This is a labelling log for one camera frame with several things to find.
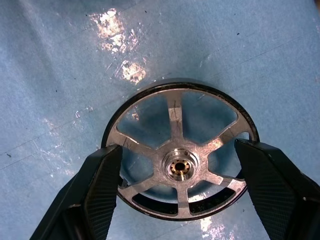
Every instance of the wheel spoke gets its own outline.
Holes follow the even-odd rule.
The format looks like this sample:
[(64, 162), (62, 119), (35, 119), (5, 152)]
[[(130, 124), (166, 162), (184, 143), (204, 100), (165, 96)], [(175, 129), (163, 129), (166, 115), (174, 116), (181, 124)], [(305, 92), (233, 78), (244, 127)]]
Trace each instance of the wheel spoke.
[(171, 126), (171, 138), (183, 138), (183, 125), (182, 125), (182, 92), (168, 92), (165, 94)]
[(177, 202), (178, 202), (178, 217), (185, 218), (190, 216), (190, 209), (189, 209), (189, 198), (188, 198), (188, 191), (186, 188), (177, 186)]
[(119, 192), (127, 199), (131, 200), (135, 195), (147, 191), (148, 189), (156, 186), (158, 183), (155, 181), (154, 176), (151, 176), (143, 181), (130, 185), (126, 188), (118, 188)]
[(108, 139), (108, 144), (118, 144), (131, 150), (134, 153), (141, 154), (150, 159), (152, 159), (156, 154), (156, 151), (154, 149), (136, 141), (129, 135), (119, 132), (116, 127), (112, 129), (109, 136), (110, 140)]
[(246, 121), (243, 120), (242, 117), (239, 117), (236, 121), (226, 126), (216, 137), (202, 145), (201, 152), (203, 155), (207, 156), (247, 130)]
[(231, 189), (236, 193), (240, 192), (246, 186), (245, 180), (238, 179), (232, 176), (220, 175), (210, 171), (206, 173), (205, 180), (210, 183)]

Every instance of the center bore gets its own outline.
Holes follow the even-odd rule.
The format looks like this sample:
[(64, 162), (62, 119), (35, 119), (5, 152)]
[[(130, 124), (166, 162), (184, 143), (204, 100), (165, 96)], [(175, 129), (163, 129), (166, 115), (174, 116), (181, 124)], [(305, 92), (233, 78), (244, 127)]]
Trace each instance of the center bore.
[(184, 165), (182, 162), (178, 162), (176, 165), (175, 165), (175, 169), (178, 170), (178, 171), (183, 171), (186, 169), (186, 165)]

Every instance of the wheel hub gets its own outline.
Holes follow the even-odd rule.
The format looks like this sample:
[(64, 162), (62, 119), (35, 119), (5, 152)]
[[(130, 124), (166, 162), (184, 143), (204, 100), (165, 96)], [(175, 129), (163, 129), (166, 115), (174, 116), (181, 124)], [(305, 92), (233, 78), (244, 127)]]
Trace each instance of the wheel hub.
[(191, 179), (199, 165), (197, 157), (185, 149), (168, 152), (162, 162), (164, 174), (177, 182)]

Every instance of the metal wheel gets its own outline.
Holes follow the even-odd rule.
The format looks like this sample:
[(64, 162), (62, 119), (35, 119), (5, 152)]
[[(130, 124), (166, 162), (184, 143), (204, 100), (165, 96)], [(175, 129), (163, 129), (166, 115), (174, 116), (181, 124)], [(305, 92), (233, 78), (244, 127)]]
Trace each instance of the metal wheel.
[[(243, 132), (248, 133), (251, 140), (259, 141), (252, 119), (239, 103), (215, 88), (194, 80), (189, 81), (191, 80), (184, 78), (168, 79), (141, 90), (113, 115), (102, 139), (101, 147), (117, 144), (152, 160), (153, 174), (131, 185), (121, 178), (118, 196), (136, 210), (159, 219), (201, 219), (233, 204), (247, 189), (241, 171), (236, 177), (211, 172), (208, 168), (208, 155)], [(185, 139), (182, 117), (182, 94), (185, 92), (199, 92), (224, 102), (236, 113), (236, 120), (204, 144), (199, 145)], [(117, 125), (135, 105), (158, 95), (164, 96), (167, 101), (171, 138), (154, 149), (138, 142), (134, 136), (120, 132)], [(188, 189), (203, 180), (225, 188), (206, 199), (189, 202)], [(176, 189), (177, 203), (162, 202), (141, 194), (159, 184)]]

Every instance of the aluminum wheel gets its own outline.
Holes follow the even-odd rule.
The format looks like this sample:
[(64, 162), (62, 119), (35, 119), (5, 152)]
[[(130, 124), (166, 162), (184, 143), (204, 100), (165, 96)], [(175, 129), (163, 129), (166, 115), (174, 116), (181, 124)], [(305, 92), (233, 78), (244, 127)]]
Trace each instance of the aluminum wheel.
[[(156, 218), (172, 221), (189, 221), (204, 218), (233, 204), (246, 191), (247, 185), (241, 171), (236, 177), (212, 172), (208, 156), (241, 133), (259, 141), (257, 129), (245, 109), (227, 94), (200, 84), (195, 80), (174, 78), (154, 84), (126, 101), (113, 115), (105, 129), (101, 147), (112, 144), (123, 146), (143, 155), (153, 164), (153, 173), (134, 184), (120, 178), (118, 196), (136, 210)], [(197, 92), (218, 99), (236, 113), (236, 120), (203, 144), (184, 138), (182, 94)], [(171, 138), (157, 148), (137, 141), (134, 136), (120, 132), (117, 125), (125, 114), (137, 104), (154, 96), (164, 96), (167, 101)], [(188, 189), (201, 181), (225, 187), (220, 192), (195, 202), (190, 202)], [(165, 185), (176, 189), (177, 203), (163, 202), (142, 194), (154, 186)]]

